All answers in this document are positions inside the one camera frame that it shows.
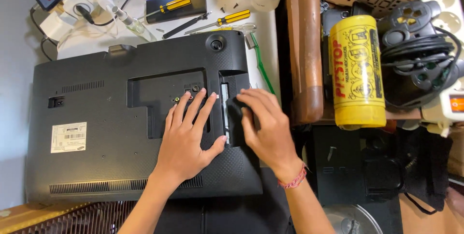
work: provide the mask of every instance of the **forearm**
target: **forearm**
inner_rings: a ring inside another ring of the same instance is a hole
[[[152,234],[167,199],[177,186],[177,183],[170,182],[168,177],[155,170],[118,234]]]
[[[285,194],[298,234],[335,234],[306,179],[298,187],[286,189]]]

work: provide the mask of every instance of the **bracelet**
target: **bracelet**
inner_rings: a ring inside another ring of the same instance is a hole
[[[282,188],[284,189],[290,189],[290,188],[296,188],[300,185],[300,183],[303,182],[303,180],[305,179],[306,177],[306,168],[308,166],[306,166],[306,164],[303,162],[303,167],[301,168],[301,171],[300,173],[298,174],[298,176],[289,184],[284,184],[282,183],[279,179],[277,179],[277,184],[279,186],[281,186]]]

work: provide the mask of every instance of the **ventilation slot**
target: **ventilation slot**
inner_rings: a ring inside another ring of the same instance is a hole
[[[105,86],[105,81],[96,81],[96,82],[90,82],[90,83],[81,83],[81,84],[76,84],[76,85],[70,85],[70,86],[63,86],[61,88],[61,93],[71,93],[71,92],[76,92],[76,91],[82,91],[82,90],[87,90],[87,89],[95,89],[95,88],[100,88]]]
[[[195,176],[189,180],[184,181],[178,189],[185,189],[185,188],[200,188],[203,187],[203,178],[200,176]]]
[[[77,194],[144,190],[147,179],[50,185],[50,194]]]

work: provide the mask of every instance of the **right hand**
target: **right hand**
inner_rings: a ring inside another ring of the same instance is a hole
[[[237,100],[247,104],[259,119],[260,130],[253,124],[253,114],[242,108],[245,142],[283,183],[292,182],[300,173],[303,161],[295,151],[289,118],[275,95],[263,89],[241,89]]]

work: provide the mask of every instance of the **spray bottle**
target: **spray bottle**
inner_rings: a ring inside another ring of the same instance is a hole
[[[119,7],[114,6],[113,13],[116,14],[119,20],[121,20],[126,25],[127,29],[131,30],[131,32],[133,32],[135,35],[142,37],[148,42],[157,41],[154,35],[148,31],[148,29],[142,23],[140,23],[137,19],[129,16]]]

